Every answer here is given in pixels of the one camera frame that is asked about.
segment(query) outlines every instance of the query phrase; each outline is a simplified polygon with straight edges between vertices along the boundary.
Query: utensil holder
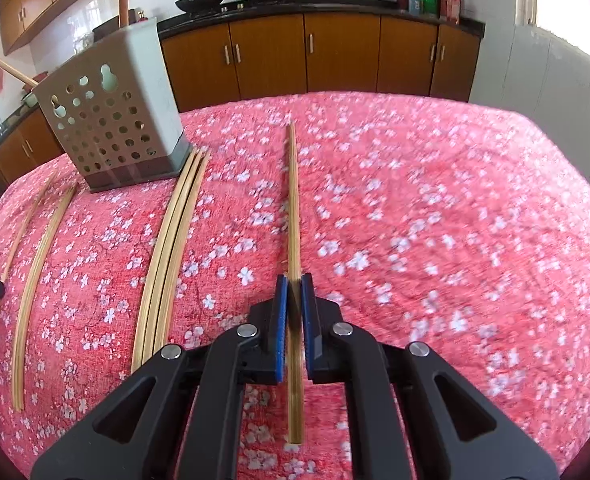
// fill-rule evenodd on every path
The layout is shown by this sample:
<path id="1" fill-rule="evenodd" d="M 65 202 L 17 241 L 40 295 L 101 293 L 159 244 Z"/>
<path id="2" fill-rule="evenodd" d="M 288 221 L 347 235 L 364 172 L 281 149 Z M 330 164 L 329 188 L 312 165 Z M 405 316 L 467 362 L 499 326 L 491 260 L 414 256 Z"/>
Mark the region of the utensil holder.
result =
<path id="1" fill-rule="evenodd" d="M 190 150 L 155 20 L 70 58 L 33 90 L 91 192 L 178 176 Z"/>

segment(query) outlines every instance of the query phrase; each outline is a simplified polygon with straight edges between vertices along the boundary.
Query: kitchen counter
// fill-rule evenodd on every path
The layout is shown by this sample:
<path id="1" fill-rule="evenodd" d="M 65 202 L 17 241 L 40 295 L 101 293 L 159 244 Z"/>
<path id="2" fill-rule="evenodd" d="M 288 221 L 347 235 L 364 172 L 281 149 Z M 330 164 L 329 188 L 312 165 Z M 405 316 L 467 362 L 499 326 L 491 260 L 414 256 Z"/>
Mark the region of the kitchen counter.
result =
<path id="1" fill-rule="evenodd" d="M 237 0 L 227 2 L 220 6 L 221 12 L 206 16 L 194 16 L 180 14 L 167 20 L 157 22 L 157 31 L 160 40 L 171 38 L 176 34 L 209 27 L 220 23 L 230 23 L 262 16 L 275 16 L 278 14 L 298 14 L 311 12 L 357 12 L 362 14 L 378 14 L 381 16 L 396 16 L 403 20 L 413 22 L 431 23 L 433 25 L 448 25 L 459 28 L 479 38 L 484 37 L 486 24 L 462 18 L 460 25 L 444 22 L 431 16 L 413 16 L 397 7 L 397 3 L 391 0 L 277 0 L 272 3 L 254 3 L 251 0 Z"/>

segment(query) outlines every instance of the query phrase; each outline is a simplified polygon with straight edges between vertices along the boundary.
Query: bamboo strip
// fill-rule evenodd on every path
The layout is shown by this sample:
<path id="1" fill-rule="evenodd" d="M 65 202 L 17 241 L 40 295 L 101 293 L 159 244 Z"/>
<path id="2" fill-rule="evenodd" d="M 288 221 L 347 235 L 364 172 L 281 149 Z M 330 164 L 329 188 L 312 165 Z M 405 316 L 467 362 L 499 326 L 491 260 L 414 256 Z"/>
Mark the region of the bamboo strip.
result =
<path id="1" fill-rule="evenodd" d="M 138 313 L 137 325 L 135 328 L 135 341 L 133 342 L 133 359 L 131 360 L 131 373 L 133 373 L 140 366 L 142 366 L 143 363 L 142 351 L 144 348 L 146 327 L 149 322 L 149 312 L 153 294 L 153 285 L 157 280 L 157 269 L 159 267 L 159 261 L 162 256 L 162 249 L 164 248 L 166 238 L 168 237 L 171 219 L 175 214 L 177 204 L 181 199 L 184 187 L 186 185 L 186 181 L 188 179 L 189 174 L 191 173 L 191 168 L 196 158 L 195 155 L 197 155 L 197 150 L 193 150 L 186 159 L 186 162 L 184 163 L 182 173 L 180 173 L 177 183 L 175 184 L 175 189 L 173 190 L 173 193 L 171 195 L 171 199 L 169 200 L 168 205 L 166 206 L 166 212 L 164 213 L 162 226 L 160 227 L 159 234 L 157 235 L 155 248 L 153 248 L 153 255 L 150 259 L 149 271 L 146 275 L 146 282 L 144 282 L 144 291 L 142 292 L 142 300 L 140 301 L 140 311 Z"/>
<path id="2" fill-rule="evenodd" d="M 69 190 L 64 194 L 60 200 L 55 213 L 51 217 L 46 231 L 42 235 L 37 252 L 31 264 L 31 270 L 28 273 L 26 286 L 22 293 L 22 300 L 19 304 L 18 322 L 16 323 L 15 337 L 13 339 L 13 355 L 12 355 L 12 374 L 11 374 L 11 397 L 13 408 L 20 412 L 24 410 L 24 356 L 26 354 L 26 332 L 28 331 L 28 320 L 31 315 L 31 307 L 35 297 L 35 289 L 40 279 L 40 273 L 51 245 L 53 238 L 57 233 L 60 222 L 66 213 L 66 209 L 73 199 L 73 195 L 77 191 L 78 184 L 75 183 L 69 187 Z"/>
<path id="3" fill-rule="evenodd" d="M 171 322 L 171 314 L 173 313 L 173 299 L 175 298 L 175 288 L 177 285 L 177 276 L 182 265 L 182 257 L 184 256 L 184 248 L 186 246 L 186 237 L 191 226 L 193 213 L 195 211 L 195 204 L 197 203 L 197 196 L 200 192 L 201 181 L 203 181 L 204 173 L 206 172 L 206 165 L 209 163 L 211 153 L 206 153 L 200 164 L 200 169 L 195 176 L 191 193 L 188 196 L 188 201 L 182 219 L 177 229 L 175 236 L 175 243 L 173 244 L 173 251 L 171 252 L 168 270 L 166 271 L 166 279 L 164 280 L 164 287 L 162 290 L 162 298 L 159 306 L 159 316 L 157 316 L 157 328 L 155 329 L 155 346 L 153 346 L 152 354 L 159 351 L 168 340 L 168 330 Z"/>
<path id="4" fill-rule="evenodd" d="M 40 189 L 40 192 L 37 194 L 37 197 L 35 197 L 35 201 L 33 202 L 33 205 L 26 213 L 26 216 L 24 217 L 24 220 L 22 221 L 22 225 L 20 226 L 18 232 L 16 233 L 16 237 L 15 237 L 15 240 L 13 241 L 13 245 L 11 245 L 10 251 L 8 252 L 8 256 L 6 257 L 6 265 L 4 266 L 4 269 L 2 270 L 2 275 L 0 276 L 0 282 L 2 282 L 2 283 L 6 283 L 6 280 L 8 279 L 8 275 L 11 270 L 11 265 L 13 263 L 13 258 L 15 257 L 16 252 L 18 252 L 19 244 L 22 241 L 24 234 L 26 234 L 26 229 L 28 228 L 28 225 L 31 222 L 31 219 L 33 218 L 33 215 L 35 214 L 35 210 L 37 210 L 37 206 L 39 205 L 39 203 L 43 199 L 43 197 L 46 193 L 46 190 L 49 189 L 49 187 L 51 186 L 51 183 L 53 182 L 53 178 L 55 178 L 54 173 L 49 177 L 47 183 L 44 184 L 42 189 Z"/>
<path id="5" fill-rule="evenodd" d="M 288 339 L 286 348 L 289 400 L 290 444 L 304 440 L 304 385 L 301 362 L 301 256 L 299 246 L 299 173 L 295 124 L 289 124 L 289 268 L 288 278 L 294 293 L 289 303 Z"/>

